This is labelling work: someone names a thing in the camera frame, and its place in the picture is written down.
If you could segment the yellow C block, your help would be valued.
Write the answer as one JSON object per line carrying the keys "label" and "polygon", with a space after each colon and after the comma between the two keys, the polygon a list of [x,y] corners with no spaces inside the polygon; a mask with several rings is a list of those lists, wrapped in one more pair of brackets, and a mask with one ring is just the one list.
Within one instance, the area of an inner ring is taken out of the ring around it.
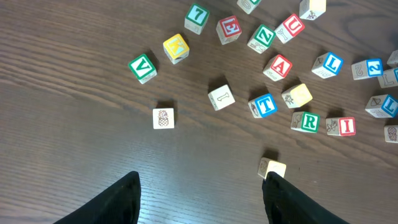
{"label": "yellow C block", "polygon": [[269,172],[275,172],[281,177],[284,177],[287,166],[278,161],[262,157],[259,163],[257,174],[263,179],[267,178]]}

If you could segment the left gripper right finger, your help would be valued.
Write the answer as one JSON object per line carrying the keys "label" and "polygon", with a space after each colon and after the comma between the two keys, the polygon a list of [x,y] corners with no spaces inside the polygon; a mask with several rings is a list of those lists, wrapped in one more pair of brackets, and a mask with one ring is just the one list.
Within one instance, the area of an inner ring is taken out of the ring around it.
{"label": "left gripper right finger", "polygon": [[275,172],[262,183],[269,224],[348,224]]}

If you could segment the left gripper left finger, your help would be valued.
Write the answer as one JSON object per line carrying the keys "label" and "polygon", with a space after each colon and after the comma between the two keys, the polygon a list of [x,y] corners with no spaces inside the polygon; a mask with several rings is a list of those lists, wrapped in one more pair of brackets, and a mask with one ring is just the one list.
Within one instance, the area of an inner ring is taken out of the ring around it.
{"label": "left gripper left finger", "polygon": [[55,224],[137,224],[140,206],[139,173],[132,171]]}

